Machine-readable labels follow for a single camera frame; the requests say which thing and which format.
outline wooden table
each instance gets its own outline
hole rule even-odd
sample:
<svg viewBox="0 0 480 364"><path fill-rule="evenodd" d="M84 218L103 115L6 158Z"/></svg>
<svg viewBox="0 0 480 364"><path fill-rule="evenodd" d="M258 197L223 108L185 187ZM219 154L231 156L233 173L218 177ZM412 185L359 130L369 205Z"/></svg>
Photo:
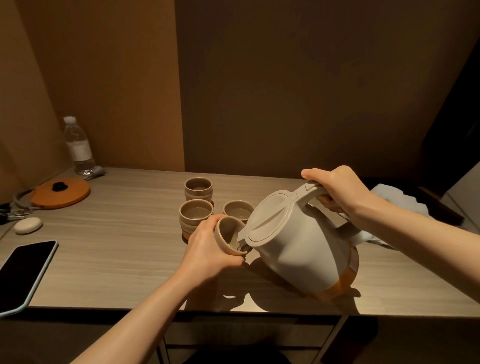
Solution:
<svg viewBox="0 0 480 364"><path fill-rule="evenodd" d="M59 248L30 306L131 309L179 265L186 247L178 221L185 200L183 183L198 175L110 168L106 176L90 182L92 192L84 201L34 212L44 222L39 231L25 236L7 232L0 241L0 261L18 245L56 239ZM271 192L292 191L304 183L206 176L213 181L216 213L229 200L256 205ZM344 223L339 215L312 203L335 224ZM352 290L334 302L303 297L252 251L245 267L225 271L198 289L182 310L343 318L358 314L480 317L479 304L402 253L370 243L358 250L360 268Z"/></svg>

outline forearm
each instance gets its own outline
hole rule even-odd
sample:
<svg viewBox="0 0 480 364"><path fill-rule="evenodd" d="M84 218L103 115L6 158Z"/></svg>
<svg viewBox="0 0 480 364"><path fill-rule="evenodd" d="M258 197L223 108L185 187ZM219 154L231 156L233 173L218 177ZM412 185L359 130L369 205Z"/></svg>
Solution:
<svg viewBox="0 0 480 364"><path fill-rule="evenodd" d="M188 272L177 270L72 363L143 363L163 337L174 313L194 288L190 278Z"/></svg>
<svg viewBox="0 0 480 364"><path fill-rule="evenodd" d="M380 198L360 206L356 225L379 237L480 303L480 236Z"/></svg>

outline beige ceramic cup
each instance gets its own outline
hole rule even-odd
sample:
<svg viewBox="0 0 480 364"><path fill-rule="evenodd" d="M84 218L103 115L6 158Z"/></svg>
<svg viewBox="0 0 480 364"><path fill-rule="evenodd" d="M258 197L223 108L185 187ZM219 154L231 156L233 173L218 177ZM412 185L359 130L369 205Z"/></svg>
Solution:
<svg viewBox="0 0 480 364"><path fill-rule="evenodd" d="M242 251L237 250L239 247L237 235L244 227L245 224L237 218L232 216L222 217L215 226L214 231L215 240L220 249L227 254L241 256L245 256L252 250L248 245Z"/></svg>
<svg viewBox="0 0 480 364"><path fill-rule="evenodd" d="M212 202L212 181L205 177L193 177L185 181L185 197L188 200L200 198Z"/></svg>
<svg viewBox="0 0 480 364"><path fill-rule="evenodd" d="M184 202L179 209L183 237L188 240L197 226L212 214L213 206L208 201L195 199Z"/></svg>
<svg viewBox="0 0 480 364"><path fill-rule="evenodd" d="M244 224L247 223L255 206L250 202L242 200L229 201L223 205L223 213L228 216L240 219Z"/></svg>

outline white electric kettle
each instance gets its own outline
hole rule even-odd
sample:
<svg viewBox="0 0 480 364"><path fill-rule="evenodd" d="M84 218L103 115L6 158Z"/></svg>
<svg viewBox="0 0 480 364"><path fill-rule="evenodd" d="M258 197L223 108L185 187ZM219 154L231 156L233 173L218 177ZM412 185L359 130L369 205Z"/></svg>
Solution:
<svg viewBox="0 0 480 364"><path fill-rule="evenodd" d="M355 245L363 232L351 222L339 228L308 202L328 194L316 182L293 192L267 196L238 233L239 250L247 245L278 275L305 293L332 299L344 293L357 275Z"/></svg>

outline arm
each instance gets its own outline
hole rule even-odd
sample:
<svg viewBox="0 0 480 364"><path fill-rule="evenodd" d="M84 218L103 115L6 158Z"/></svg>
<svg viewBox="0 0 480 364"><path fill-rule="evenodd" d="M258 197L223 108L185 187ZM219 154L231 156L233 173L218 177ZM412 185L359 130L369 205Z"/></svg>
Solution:
<svg viewBox="0 0 480 364"><path fill-rule="evenodd" d="M324 206L346 212L368 231L480 303L480 236L399 208L371 193L350 167L331 172L303 170L302 177L321 183L332 198Z"/></svg>
<svg viewBox="0 0 480 364"><path fill-rule="evenodd" d="M202 221L190 237L177 271L72 363L146 362L187 295L222 269L243 263L242 257L225 254L215 242L213 230L222 216Z"/></svg>

